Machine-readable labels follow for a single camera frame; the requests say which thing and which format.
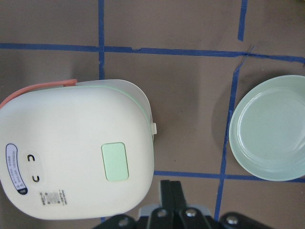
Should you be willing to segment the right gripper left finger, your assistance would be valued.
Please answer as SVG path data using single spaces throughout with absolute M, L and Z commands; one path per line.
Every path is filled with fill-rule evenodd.
M 174 211 L 175 202 L 173 197 L 173 186 L 170 180 L 160 181 L 160 195 L 162 208 L 165 208 L 169 211 Z

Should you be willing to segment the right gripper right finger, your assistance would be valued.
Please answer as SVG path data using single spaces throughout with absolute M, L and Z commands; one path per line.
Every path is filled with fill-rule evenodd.
M 186 200 L 183 193 L 183 188 L 180 181 L 170 182 L 172 189 L 172 196 L 174 202 L 174 210 L 181 211 L 187 207 Z

